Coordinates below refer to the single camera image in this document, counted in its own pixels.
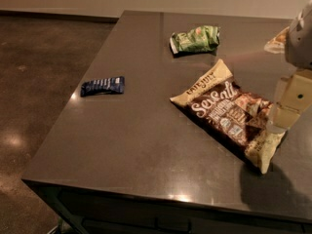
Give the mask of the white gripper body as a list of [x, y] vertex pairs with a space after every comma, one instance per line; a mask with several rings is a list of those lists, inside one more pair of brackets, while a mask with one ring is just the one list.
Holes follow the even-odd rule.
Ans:
[[312, 69], [312, 0], [293, 19], [287, 34], [285, 54], [288, 63]]

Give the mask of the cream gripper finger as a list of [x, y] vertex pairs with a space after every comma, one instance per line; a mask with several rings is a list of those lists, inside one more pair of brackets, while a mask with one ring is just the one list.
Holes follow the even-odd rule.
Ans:
[[290, 129], [312, 105], [312, 70], [298, 69], [291, 77], [282, 77], [276, 86], [274, 103], [266, 128], [274, 134]]

